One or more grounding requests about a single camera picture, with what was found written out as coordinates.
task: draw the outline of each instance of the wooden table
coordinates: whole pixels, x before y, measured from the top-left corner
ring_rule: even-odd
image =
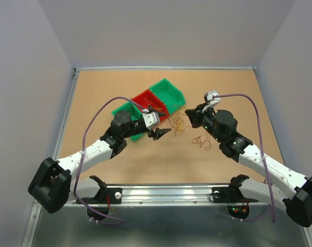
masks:
[[[60,157],[81,150],[82,136],[98,109],[115,96],[134,97],[163,78],[168,79],[186,99],[186,108],[203,103],[205,92],[244,93],[252,97],[261,115],[265,152],[283,162],[268,118],[256,77],[251,70],[164,70],[164,71],[91,71],[80,72],[64,134]],[[90,145],[109,127],[111,111],[124,104],[117,100],[107,106],[91,126],[86,138]],[[238,120],[237,130],[259,145],[256,115],[252,104],[242,97],[224,98],[216,107],[226,109]],[[187,117],[183,118],[189,126]],[[167,121],[160,124],[166,128]],[[206,132],[202,128],[173,131],[153,142],[146,135],[128,146],[117,157],[100,163],[81,178],[100,177],[106,183],[216,183],[229,182],[246,174],[258,181],[263,178],[251,169],[225,157],[215,140],[209,151],[192,144],[192,139]]]

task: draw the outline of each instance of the gray wall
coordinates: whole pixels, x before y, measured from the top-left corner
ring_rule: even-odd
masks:
[[[39,0],[74,67],[256,66],[294,0]]]
[[[296,0],[257,79],[285,164],[312,175],[312,0]]]
[[[0,0],[0,246],[21,246],[27,188],[52,155],[72,79],[37,0]]]

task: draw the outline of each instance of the robotic arm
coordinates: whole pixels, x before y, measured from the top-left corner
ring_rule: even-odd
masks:
[[[149,108],[148,113],[142,113],[142,118],[131,121],[131,115],[126,111],[118,112],[111,121],[110,127],[103,136],[84,151],[84,161],[81,172],[94,165],[109,160],[123,151],[127,146],[125,138],[148,133],[148,137],[157,140],[171,129],[153,128],[160,123],[163,113]],[[49,212],[55,213],[70,200],[74,200],[72,181],[78,173],[82,152],[54,161],[45,159],[33,180],[28,192]],[[93,198],[105,187],[99,178],[91,176],[80,182],[78,191],[81,197]]]
[[[217,91],[206,93],[204,104],[185,111],[192,127],[204,128],[220,143],[219,149],[224,155],[264,177],[265,159],[273,183],[275,206],[285,211],[297,224],[309,227],[312,224],[312,176],[308,178],[297,173],[267,155],[262,157],[260,149],[236,131],[237,120],[231,112],[215,112],[214,107],[220,102],[217,96]],[[213,198],[214,202],[226,202],[228,199],[232,201],[235,197],[242,196],[271,204],[268,186],[244,175],[232,178],[229,190],[217,192]]]

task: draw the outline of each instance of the purple cable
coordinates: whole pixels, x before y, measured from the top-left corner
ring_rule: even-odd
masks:
[[[255,113],[257,115],[258,132],[259,132],[259,139],[260,139],[260,151],[261,151],[261,155],[262,155],[262,159],[263,159],[263,163],[264,163],[264,167],[265,167],[266,179],[267,179],[267,182],[268,182],[268,188],[269,188],[269,193],[270,193],[270,201],[271,201],[270,217],[271,217],[271,221],[274,223],[275,222],[275,200],[274,200],[273,189],[271,187],[271,185],[272,185],[271,184],[271,177],[270,177],[270,174],[269,174],[269,170],[268,170],[266,159],[264,158],[264,156],[265,156],[265,153],[264,153],[264,143],[263,143],[263,137],[262,137],[262,133],[261,133],[261,124],[260,124],[259,111],[257,109],[256,104],[252,100],[252,98],[249,97],[248,95],[245,95],[245,94],[224,94],[224,95],[213,96],[213,99],[214,98],[232,97],[232,96],[242,96],[242,97],[245,97],[248,100],[250,100],[251,103],[253,104],[253,107],[255,109]]]
[[[252,219],[243,219],[242,221],[244,221],[244,222],[251,222],[251,221],[259,220],[259,219],[261,219],[263,216],[266,215],[266,213],[268,212],[269,209],[270,209],[270,206],[267,208],[267,210],[266,210],[265,212],[263,212],[263,213],[260,214],[259,216],[255,217],[255,218],[252,218]],[[217,211],[217,214],[226,216],[226,217],[228,217],[228,218],[240,220],[240,219],[238,219],[238,218],[235,218],[235,217],[232,217],[232,216],[229,216],[229,215],[220,213],[219,211]]]
[[[112,101],[116,100],[116,99],[124,99],[134,105],[136,105],[137,107],[141,108],[141,109],[145,109],[144,107],[142,107],[141,105],[139,105],[138,103],[134,102],[133,100],[130,100],[128,98],[125,98],[125,97],[122,97],[122,96],[118,96],[118,97],[115,97],[115,98],[112,98],[111,100],[109,100],[107,103],[105,103],[99,111],[97,111],[97,113],[94,115],[94,117],[92,118],[91,122],[89,123],[88,127],[86,128],[85,132],[84,132],[84,135],[83,135],[83,142],[82,142],[82,156],[80,158],[80,162],[79,162],[79,166],[78,166],[78,172],[77,172],[77,177],[76,177],[76,181],[75,181],[75,186],[74,186],[74,196],[76,197],[76,199],[78,201],[80,201],[81,204],[83,204],[86,208],[88,208],[89,210],[91,210],[92,212],[100,215],[100,216],[103,216],[105,218],[108,218],[108,219],[113,219],[113,220],[117,220],[117,221],[120,221],[120,222],[114,222],[114,223],[107,223],[107,222],[101,222],[101,221],[96,221],[94,219],[91,219],[93,222],[96,222],[98,224],[105,224],[105,225],[119,225],[119,224],[124,224],[125,223],[125,220],[124,219],[121,219],[121,218],[117,218],[117,217],[113,217],[113,216],[109,216],[109,215],[105,215],[103,213],[100,213],[99,211],[95,210],[94,208],[90,207],[87,203],[85,203],[78,195],[77,195],[77,186],[78,186],[78,180],[79,180],[79,177],[80,177],[80,173],[82,171],[82,166],[83,166],[83,161],[84,161],[84,151],[85,151],[85,139],[86,139],[86,135],[93,123],[93,121],[96,119],[96,117],[99,115],[99,113]]]

